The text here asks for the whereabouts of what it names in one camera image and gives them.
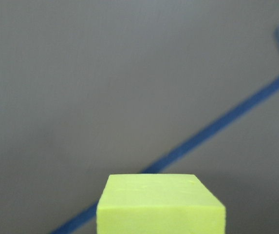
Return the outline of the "yellow foam block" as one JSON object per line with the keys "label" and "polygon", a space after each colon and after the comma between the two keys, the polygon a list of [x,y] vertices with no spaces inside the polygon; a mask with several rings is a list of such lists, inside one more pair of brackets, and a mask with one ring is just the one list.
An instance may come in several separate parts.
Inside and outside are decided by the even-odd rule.
{"label": "yellow foam block", "polygon": [[195,175],[110,175],[96,209],[99,234],[224,234],[225,228],[225,206]]}

